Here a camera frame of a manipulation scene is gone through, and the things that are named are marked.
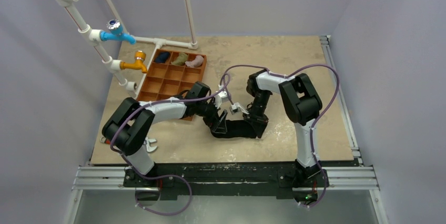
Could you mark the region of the black underwear white waistband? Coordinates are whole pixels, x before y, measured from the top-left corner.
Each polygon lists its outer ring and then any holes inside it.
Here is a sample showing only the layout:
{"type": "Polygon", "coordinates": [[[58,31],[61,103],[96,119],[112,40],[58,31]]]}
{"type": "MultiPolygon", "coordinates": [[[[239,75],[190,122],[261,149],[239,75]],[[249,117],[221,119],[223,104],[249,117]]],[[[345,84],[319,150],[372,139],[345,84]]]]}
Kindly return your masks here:
{"type": "Polygon", "coordinates": [[[211,132],[215,138],[257,138],[257,134],[253,127],[244,120],[226,120],[226,133],[211,132]]]}

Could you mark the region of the orange compartment tray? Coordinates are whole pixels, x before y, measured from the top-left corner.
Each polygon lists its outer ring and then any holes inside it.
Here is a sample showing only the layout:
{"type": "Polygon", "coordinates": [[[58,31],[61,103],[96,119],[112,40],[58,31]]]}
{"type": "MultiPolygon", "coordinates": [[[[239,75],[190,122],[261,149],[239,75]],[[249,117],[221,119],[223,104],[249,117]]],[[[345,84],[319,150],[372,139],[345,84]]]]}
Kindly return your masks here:
{"type": "Polygon", "coordinates": [[[202,81],[206,69],[207,56],[184,52],[188,54],[188,60],[193,60],[196,55],[204,57],[203,64],[198,68],[190,68],[186,65],[175,66],[171,62],[180,51],[157,49],[148,66],[148,72],[138,89],[138,101],[157,101],[177,95],[184,90],[190,90],[197,81],[202,81]],[[160,52],[170,52],[170,58],[164,64],[154,63],[154,59],[160,52]]]}

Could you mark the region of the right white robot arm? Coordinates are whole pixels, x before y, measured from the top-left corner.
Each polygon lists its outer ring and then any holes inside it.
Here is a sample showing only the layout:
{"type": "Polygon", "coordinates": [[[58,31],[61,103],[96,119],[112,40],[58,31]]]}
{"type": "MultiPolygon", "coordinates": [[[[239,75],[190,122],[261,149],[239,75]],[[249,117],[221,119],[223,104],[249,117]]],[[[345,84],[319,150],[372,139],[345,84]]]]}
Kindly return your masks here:
{"type": "Polygon", "coordinates": [[[265,115],[267,103],[273,93],[281,96],[288,119],[294,123],[297,136],[296,181],[307,186],[320,172],[319,157],[311,140],[310,126],[316,121],[322,109],[322,101],[307,74],[281,78],[261,70],[251,74],[247,80],[246,91],[254,100],[243,115],[260,138],[268,124],[265,115]]]}

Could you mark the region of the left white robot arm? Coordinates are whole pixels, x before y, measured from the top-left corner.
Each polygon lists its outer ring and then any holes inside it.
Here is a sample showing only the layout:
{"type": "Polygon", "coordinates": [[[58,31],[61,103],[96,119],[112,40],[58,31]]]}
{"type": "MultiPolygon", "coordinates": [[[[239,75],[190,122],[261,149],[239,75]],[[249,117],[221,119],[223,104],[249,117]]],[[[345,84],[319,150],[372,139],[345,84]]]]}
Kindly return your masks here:
{"type": "Polygon", "coordinates": [[[195,82],[185,97],[178,94],[163,100],[139,102],[125,98],[102,128],[102,136],[110,141],[110,148],[121,155],[137,172],[136,179],[145,187],[157,179],[155,162],[144,147],[152,125],[173,119],[198,115],[211,119],[218,117],[218,107],[212,98],[224,91],[223,85],[208,95],[209,86],[195,82]]]}

